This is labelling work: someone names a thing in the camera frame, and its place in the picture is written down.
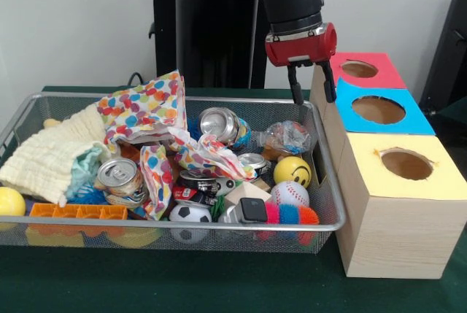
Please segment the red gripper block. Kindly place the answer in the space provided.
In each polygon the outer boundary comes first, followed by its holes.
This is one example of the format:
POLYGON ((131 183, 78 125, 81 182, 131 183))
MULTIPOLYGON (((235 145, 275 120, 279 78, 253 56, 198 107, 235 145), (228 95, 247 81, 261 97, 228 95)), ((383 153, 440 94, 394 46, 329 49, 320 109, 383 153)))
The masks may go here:
POLYGON ((267 35, 266 54, 275 66, 287 66, 287 78, 293 101, 301 106, 304 103, 301 85, 296 77, 296 66, 291 63, 309 61, 316 63, 324 74, 324 90, 328 103, 336 100, 336 87, 330 58, 336 52, 336 29, 332 23, 323 23, 315 29, 285 36, 267 35))

